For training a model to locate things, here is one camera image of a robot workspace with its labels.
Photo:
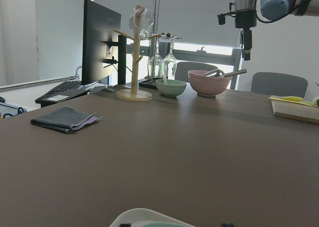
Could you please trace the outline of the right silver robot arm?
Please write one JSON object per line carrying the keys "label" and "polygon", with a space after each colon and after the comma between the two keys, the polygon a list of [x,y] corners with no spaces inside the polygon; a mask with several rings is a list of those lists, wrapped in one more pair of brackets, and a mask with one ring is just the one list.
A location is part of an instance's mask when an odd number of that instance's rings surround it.
{"label": "right silver robot arm", "polygon": [[235,19],[235,28],[241,30],[242,58],[248,61],[252,49],[251,28],[257,25],[257,21],[272,23],[290,14],[318,16],[319,0],[234,0],[229,4],[229,12],[217,17],[220,25],[225,24],[226,16]]}

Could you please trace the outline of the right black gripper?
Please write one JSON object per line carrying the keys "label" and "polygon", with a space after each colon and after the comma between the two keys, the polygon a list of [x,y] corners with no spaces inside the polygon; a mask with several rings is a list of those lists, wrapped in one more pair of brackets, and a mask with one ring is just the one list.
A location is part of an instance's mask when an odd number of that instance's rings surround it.
{"label": "right black gripper", "polygon": [[240,45],[242,58],[245,61],[251,58],[252,30],[257,24],[257,19],[252,10],[230,11],[217,15],[219,25],[225,24],[225,17],[230,16],[235,20],[235,28],[240,29]]}

